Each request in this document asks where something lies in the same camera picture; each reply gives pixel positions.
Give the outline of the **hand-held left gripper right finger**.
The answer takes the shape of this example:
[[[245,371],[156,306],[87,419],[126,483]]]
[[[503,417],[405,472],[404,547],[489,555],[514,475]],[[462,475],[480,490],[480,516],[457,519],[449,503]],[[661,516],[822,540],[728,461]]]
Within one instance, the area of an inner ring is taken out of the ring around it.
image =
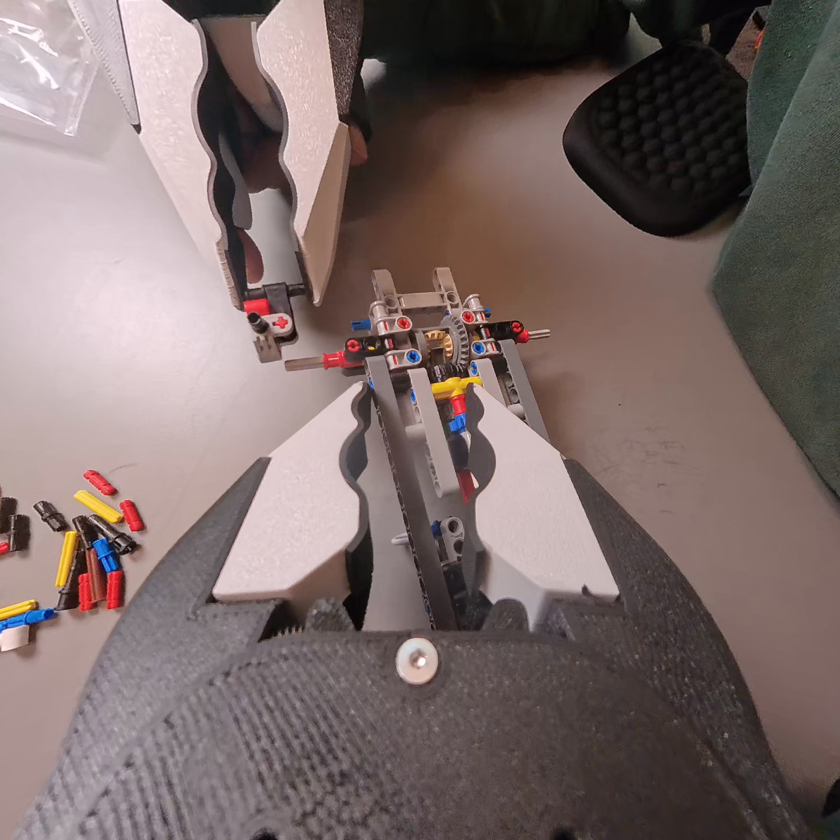
[[[556,602],[614,603],[620,590],[560,452],[481,385],[465,396],[469,472],[465,580],[516,602],[530,630]]]

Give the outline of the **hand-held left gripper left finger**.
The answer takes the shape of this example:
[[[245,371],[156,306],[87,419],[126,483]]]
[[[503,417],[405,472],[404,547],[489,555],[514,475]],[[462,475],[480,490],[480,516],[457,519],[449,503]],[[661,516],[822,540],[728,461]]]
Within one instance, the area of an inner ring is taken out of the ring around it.
[[[219,602],[319,598],[366,603],[373,573],[367,382],[347,391],[269,456],[213,596]]]

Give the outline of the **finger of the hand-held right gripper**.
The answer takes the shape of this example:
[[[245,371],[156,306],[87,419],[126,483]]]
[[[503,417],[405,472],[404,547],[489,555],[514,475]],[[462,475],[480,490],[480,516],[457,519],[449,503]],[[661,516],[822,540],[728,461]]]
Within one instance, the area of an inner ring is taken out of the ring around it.
[[[232,87],[200,2],[70,1],[186,229],[224,279],[248,296],[240,229],[252,223]]]
[[[261,75],[284,128],[279,163],[291,188],[291,231],[309,296],[323,304],[338,244],[350,166],[339,116],[324,2],[282,1],[255,28]]]

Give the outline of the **small red grey lego assembly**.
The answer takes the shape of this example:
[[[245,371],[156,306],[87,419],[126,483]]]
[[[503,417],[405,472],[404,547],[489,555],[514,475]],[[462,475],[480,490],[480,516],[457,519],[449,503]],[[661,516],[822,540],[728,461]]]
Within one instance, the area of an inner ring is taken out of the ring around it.
[[[297,341],[292,303],[307,295],[308,288],[302,281],[269,283],[246,290],[244,311],[260,363],[281,361],[283,349]]]

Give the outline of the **grey lego car chassis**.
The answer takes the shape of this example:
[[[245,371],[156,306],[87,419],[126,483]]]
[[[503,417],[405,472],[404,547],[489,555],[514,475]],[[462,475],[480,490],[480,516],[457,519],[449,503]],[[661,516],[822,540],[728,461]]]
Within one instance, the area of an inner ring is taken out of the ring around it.
[[[285,367],[366,375],[369,387],[390,376],[389,416],[375,397],[372,404],[404,523],[394,542],[413,556],[431,627],[478,629],[490,606],[469,593],[463,571],[464,521],[476,492],[466,391],[483,385],[549,440],[519,349],[550,331],[495,320],[478,295],[459,294],[448,268],[436,268],[433,283],[433,291],[402,294],[388,270],[375,270],[369,315],[352,321],[342,349],[287,360]]]

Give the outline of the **pile of small lego pins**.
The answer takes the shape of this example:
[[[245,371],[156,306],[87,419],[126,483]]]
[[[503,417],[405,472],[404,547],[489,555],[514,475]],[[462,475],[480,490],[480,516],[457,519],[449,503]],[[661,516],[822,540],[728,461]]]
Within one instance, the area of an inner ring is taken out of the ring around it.
[[[74,493],[82,507],[69,517],[48,499],[32,506],[35,520],[60,538],[53,606],[36,598],[2,605],[2,653],[35,641],[37,630],[63,613],[118,611],[125,603],[125,558],[142,548],[146,524],[137,504],[97,469],[81,475],[87,488]]]

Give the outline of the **person's right hand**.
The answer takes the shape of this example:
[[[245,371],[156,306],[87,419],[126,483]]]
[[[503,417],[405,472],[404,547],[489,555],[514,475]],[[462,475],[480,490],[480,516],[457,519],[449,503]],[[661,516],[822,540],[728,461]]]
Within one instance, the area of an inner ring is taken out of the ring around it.
[[[238,164],[247,191],[257,194],[265,190],[278,190],[289,198],[291,185],[279,161],[281,135],[267,128],[235,88],[228,88],[227,97],[234,108],[237,125],[235,134],[240,144]],[[350,133],[350,167],[363,165],[369,158],[367,144],[371,139],[372,128],[361,76],[354,79],[347,124]]]

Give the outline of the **clear plastic bag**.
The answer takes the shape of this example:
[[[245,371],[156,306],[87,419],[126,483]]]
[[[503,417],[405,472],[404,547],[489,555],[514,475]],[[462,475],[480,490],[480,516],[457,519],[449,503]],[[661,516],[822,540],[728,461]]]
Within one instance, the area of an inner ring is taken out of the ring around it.
[[[72,137],[97,70],[69,2],[1,2],[2,109]]]

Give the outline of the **person's green sweater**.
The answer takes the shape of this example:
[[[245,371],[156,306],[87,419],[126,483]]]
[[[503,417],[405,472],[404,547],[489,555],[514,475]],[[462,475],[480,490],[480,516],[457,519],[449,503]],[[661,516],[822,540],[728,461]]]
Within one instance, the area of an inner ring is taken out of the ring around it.
[[[561,2],[364,2],[362,56],[525,65],[582,51]],[[752,190],[711,286],[755,381],[838,496],[839,3],[770,2],[747,96]]]

